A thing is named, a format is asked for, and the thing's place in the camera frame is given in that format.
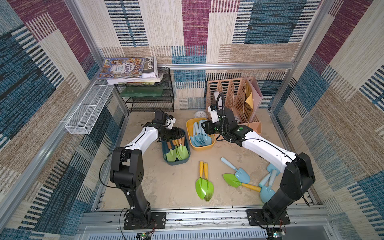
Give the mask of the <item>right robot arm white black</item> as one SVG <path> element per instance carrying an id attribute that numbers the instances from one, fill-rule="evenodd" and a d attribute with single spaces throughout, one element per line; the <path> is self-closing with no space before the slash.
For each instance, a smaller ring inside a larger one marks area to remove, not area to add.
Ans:
<path id="1" fill-rule="evenodd" d="M 211 105 L 208 112 L 211 120 L 202 124 L 207 134 L 220 134 L 227 142 L 256 153 L 283 174 L 280 188 L 262 210 L 252 216 L 260 225 L 278 223 L 287 213 L 288 206 L 301 199 L 316 181 L 310 157 L 305 153 L 296 154 L 280 148 L 252 128 L 238 125 L 234 113 L 228 108 Z"/>

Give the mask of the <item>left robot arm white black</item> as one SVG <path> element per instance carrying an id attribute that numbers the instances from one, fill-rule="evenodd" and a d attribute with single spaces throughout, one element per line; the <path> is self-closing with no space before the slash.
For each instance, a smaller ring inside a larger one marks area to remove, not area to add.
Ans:
<path id="1" fill-rule="evenodd" d="M 141 183 L 144 178 L 143 154 L 155 141 L 172 141 L 182 136 L 181 128 L 174 127 L 176 119 L 156 110 L 154 119 L 142 125 L 141 132 L 127 145 L 113 150 L 110 181 L 121 190 L 129 203 L 125 230 L 154 227 L 150 202 Z"/>

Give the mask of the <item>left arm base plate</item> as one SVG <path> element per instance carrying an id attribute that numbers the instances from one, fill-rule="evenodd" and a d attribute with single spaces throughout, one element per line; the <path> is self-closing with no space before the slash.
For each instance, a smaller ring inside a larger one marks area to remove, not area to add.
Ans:
<path id="1" fill-rule="evenodd" d="M 150 212 L 142 217 L 134 216 L 128 211 L 124 214 L 124 230 L 158 230 L 166 227 L 166 212 Z"/>

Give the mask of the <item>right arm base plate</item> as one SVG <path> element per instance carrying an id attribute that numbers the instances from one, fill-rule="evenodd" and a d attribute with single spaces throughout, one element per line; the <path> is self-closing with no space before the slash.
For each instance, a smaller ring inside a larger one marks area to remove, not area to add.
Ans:
<path id="1" fill-rule="evenodd" d="M 287 211 L 283 211 L 281 214 L 274 214 L 269 210 L 263 209 L 247 209 L 247 218 L 250 226 L 274 226 L 283 223 L 289 225 L 291 220 Z"/>

